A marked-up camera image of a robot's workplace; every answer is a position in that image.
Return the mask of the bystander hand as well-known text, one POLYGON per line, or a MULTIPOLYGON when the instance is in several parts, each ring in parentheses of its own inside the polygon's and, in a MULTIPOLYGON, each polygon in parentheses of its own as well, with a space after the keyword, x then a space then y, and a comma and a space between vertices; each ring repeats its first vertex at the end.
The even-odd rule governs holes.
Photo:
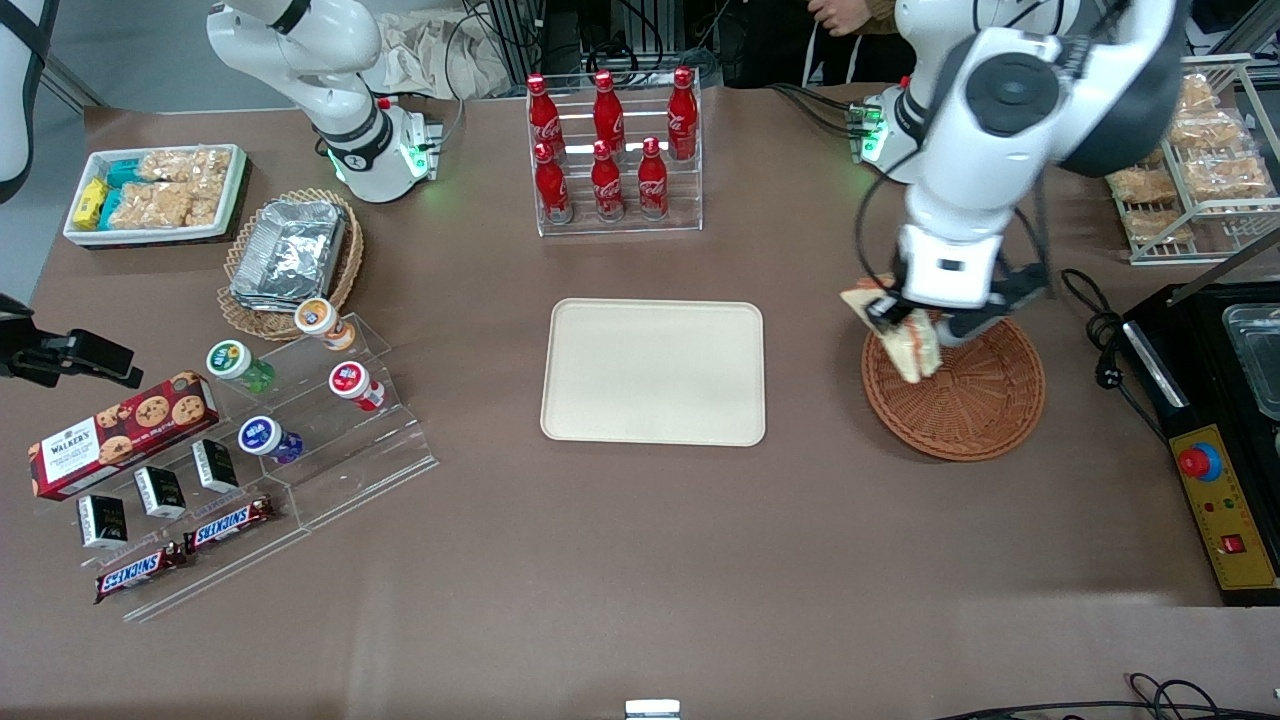
POLYGON ((806 3, 806 10, 832 37, 855 35, 877 18, 876 1, 814 0, 806 3))

